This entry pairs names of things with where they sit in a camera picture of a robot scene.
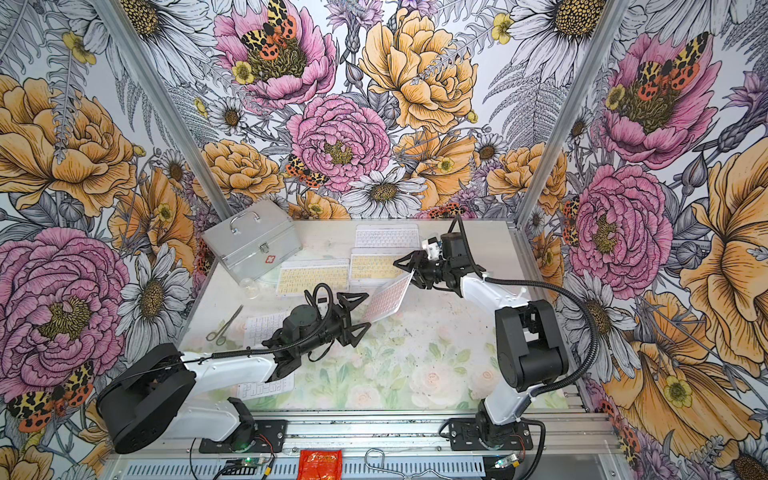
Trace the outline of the pink keyboard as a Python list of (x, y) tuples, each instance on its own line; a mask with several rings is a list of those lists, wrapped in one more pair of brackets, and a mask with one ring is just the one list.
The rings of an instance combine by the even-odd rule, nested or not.
[(363, 321), (373, 323), (396, 314), (411, 285), (412, 278), (413, 272), (403, 273), (378, 288), (369, 298), (370, 303), (362, 317)]

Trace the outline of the yellow keyboard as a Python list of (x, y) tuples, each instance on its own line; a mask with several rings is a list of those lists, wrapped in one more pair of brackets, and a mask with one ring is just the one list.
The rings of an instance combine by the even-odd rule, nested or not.
[(281, 265), (276, 295), (282, 297), (312, 292), (319, 283), (325, 283), (334, 291), (344, 291), (349, 286), (348, 259), (317, 259), (288, 261)]
[(351, 251), (349, 282), (355, 285), (378, 285), (404, 273), (394, 262), (410, 254), (409, 248), (355, 248)]

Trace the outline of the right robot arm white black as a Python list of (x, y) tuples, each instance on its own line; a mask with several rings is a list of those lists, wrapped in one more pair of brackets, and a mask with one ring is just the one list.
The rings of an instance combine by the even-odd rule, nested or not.
[(546, 386), (566, 375), (569, 358), (555, 310), (546, 300), (533, 300), (520, 282), (493, 281), (474, 262), (466, 236), (449, 232), (430, 238), (422, 247), (395, 260), (393, 266), (411, 274), (422, 290), (446, 290), (493, 317), (496, 361), (502, 379), (481, 400), (475, 418), (451, 420), (455, 450), (522, 449), (523, 414)]

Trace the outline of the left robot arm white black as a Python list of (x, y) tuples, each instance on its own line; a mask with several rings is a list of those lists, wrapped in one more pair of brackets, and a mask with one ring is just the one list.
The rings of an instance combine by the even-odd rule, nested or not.
[(357, 346), (371, 325), (353, 323), (352, 313), (367, 297), (319, 284), (260, 348), (209, 354), (182, 352), (172, 343), (152, 348), (97, 397), (114, 451), (131, 454), (168, 439), (197, 439), (211, 453), (275, 446), (243, 400), (208, 402), (205, 394), (239, 384), (272, 385), (320, 347)]

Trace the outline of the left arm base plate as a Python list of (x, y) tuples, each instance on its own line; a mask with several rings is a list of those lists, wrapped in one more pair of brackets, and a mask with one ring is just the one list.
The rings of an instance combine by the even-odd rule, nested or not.
[(201, 454), (280, 453), (286, 439), (286, 420), (255, 420), (242, 422), (221, 441), (202, 439)]

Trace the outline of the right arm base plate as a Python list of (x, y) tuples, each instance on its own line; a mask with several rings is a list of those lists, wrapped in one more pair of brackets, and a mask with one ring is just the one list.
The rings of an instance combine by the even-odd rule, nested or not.
[(533, 449), (530, 430), (523, 422), (495, 425), (477, 418), (451, 418), (447, 438), (452, 451), (522, 451)]

